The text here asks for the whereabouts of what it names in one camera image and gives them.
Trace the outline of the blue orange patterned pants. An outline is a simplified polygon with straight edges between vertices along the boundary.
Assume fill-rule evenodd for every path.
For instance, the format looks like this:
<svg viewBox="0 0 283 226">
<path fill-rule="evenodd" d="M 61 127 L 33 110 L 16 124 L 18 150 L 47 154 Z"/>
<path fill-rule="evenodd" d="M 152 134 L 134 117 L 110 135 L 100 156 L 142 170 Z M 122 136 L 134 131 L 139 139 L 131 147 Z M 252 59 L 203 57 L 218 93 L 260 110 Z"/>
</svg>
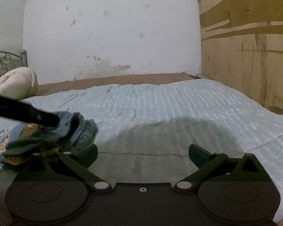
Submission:
<svg viewBox="0 0 283 226">
<path fill-rule="evenodd" d="M 70 157 L 85 168 L 98 157 L 94 144 L 98 128 L 92 119 L 78 112 L 57 112 L 57 127 L 20 123 L 0 141 L 0 165 L 12 169 L 25 163 L 35 153 L 43 156 L 69 152 Z"/>
</svg>

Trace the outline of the cream rolled pillow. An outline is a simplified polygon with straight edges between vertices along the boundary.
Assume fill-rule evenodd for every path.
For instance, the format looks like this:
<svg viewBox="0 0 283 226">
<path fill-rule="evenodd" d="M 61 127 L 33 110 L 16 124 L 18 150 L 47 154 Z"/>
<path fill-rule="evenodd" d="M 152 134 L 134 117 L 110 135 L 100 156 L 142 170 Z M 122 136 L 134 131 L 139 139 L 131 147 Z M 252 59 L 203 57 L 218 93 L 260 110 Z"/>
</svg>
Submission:
<svg viewBox="0 0 283 226">
<path fill-rule="evenodd" d="M 0 96 L 20 101 L 35 96 L 38 86 L 36 73 L 31 68 L 19 67 L 0 77 Z"/>
</svg>

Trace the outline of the metal headboard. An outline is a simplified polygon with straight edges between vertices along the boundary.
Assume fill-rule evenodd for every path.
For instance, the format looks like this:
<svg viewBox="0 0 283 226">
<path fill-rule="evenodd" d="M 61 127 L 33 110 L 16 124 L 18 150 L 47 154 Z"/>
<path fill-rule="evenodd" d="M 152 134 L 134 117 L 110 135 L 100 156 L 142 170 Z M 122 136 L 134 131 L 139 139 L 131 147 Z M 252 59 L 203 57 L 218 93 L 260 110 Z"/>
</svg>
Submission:
<svg viewBox="0 0 283 226">
<path fill-rule="evenodd" d="M 13 69 L 27 66 L 26 50 L 22 50 L 20 55 L 0 50 L 0 77 Z"/>
</svg>

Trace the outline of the light blue quilted bedspread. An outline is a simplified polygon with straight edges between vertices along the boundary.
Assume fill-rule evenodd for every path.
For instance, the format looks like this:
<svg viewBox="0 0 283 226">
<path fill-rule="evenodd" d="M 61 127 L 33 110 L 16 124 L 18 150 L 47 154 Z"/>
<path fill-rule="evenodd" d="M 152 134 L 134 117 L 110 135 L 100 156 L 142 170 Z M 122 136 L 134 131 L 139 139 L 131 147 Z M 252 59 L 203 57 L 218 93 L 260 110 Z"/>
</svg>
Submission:
<svg viewBox="0 0 283 226">
<path fill-rule="evenodd" d="M 108 182 L 175 183 L 196 171 L 189 145 L 232 158 L 253 153 L 281 195 L 283 116 L 210 80 L 108 85 L 28 98 L 45 111 L 80 112 L 98 126 L 99 156 L 89 168 Z"/>
</svg>

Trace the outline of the brown wooden bed frame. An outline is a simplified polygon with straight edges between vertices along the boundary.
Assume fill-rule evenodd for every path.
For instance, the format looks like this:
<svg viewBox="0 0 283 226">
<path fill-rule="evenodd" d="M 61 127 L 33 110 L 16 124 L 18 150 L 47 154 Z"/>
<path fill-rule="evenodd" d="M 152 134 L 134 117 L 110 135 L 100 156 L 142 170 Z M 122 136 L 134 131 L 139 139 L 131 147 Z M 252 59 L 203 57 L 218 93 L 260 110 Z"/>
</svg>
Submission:
<svg viewBox="0 0 283 226">
<path fill-rule="evenodd" d="M 153 75 L 127 75 L 127 76 L 112 76 L 108 78 L 92 78 L 84 80 L 66 81 L 60 83 L 52 83 L 40 85 L 36 96 L 46 96 L 53 93 L 69 90 L 84 90 L 95 86 L 105 86 L 112 84 L 119 85 L 141 85 L 152 84 L 162 85 L 187 80 L 198 80 L 199 77 L 188 75 L 186 73 L 166 73 Z"/>
</svg>

